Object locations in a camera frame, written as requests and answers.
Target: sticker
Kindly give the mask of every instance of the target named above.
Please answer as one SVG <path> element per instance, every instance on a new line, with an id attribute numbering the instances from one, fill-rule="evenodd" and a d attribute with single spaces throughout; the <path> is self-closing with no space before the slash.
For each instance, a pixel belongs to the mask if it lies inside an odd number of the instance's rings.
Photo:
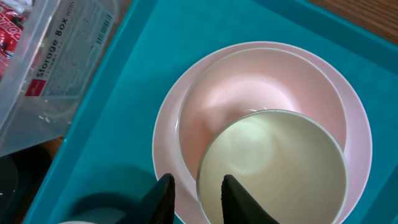
<path id="1" fill-rule="evenodd" d="M 79 97 L 112 28 L 113 15 L 98 1 L 67 0 L 49 32 L 46 50 L 26 96 Z"/>

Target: wooden surface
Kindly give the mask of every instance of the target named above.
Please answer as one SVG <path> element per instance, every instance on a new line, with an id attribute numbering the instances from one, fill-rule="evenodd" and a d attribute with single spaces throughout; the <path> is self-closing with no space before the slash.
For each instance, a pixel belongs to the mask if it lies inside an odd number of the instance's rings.
<path id="1" fill-rule="evenodd" d="M 123 0 L 125 14 L 131 0 Z M 398 44 L 398 0 L 310 0 L 371 32 Z M 43 143 L 54 157 L 62 138 Z"/>

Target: barcode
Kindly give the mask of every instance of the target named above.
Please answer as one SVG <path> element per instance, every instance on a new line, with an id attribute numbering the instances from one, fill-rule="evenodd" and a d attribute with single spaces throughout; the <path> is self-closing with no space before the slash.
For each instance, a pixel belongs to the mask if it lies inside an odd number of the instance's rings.
<path id="1" fill-rule="evenodd" d="M 104 21 L 104 24 L 102 25 L 101 32 L 99 32 L 99 35 L 97 37 L 97 41 L 96 41 L 97 44 L 102 45 L 102 43 L 104 42 L 106 33 L 107 33 L 109 25 L 111 23 L 111 19 L 112 19 L 111 15 L 109 15 L 109 14 L 106 15 L 106 19 Z"/>

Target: transparent plastic box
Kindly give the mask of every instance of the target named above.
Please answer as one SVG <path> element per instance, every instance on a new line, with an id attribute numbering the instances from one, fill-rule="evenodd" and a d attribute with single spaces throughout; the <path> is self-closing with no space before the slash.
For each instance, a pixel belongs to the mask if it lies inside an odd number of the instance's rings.
<path id="1" fill-rule="evenodd" d="M 0 82 L 0 156 L 64 135 L 121 0 L 37 0 Z"/>

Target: plastic container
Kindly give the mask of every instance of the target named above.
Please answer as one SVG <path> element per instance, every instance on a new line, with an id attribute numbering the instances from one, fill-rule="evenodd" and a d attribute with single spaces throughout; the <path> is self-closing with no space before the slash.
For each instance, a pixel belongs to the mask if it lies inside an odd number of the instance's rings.
<path id="1" fill-rule="evenodd" d="M 36 1 L 0 83 L 0 156 L 66 133 L 118 14 L 117 0 Z"/>
<path id="2" fill-rule="evenodd" d="M 98 192 L 140 199 L 153 186 L 142 180 L 155 179 L 153 128 L 172 85 L 207 54 L 254 40 L 309 50 L 351 83 L 374 147 L 368 184 L 344 224 L 392 223 L 398 205 L 378 198 L 384 186 L 398 188 L 388 181 L 398 166 L 398 46 L 302 0 L 134 1 L 24 223 L 66 221 L 78 198 Z M 389 215 L 375 215 L 375 203 Z"/>

